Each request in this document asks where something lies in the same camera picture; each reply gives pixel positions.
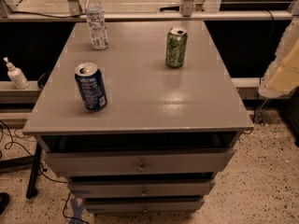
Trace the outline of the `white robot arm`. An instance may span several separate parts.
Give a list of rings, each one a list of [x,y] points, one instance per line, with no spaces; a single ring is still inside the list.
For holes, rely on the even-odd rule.
[[[299,18],[294,17],[283,33],[276,58],[266,69],[258,93],[265,98],[289,95],[299,87]]]

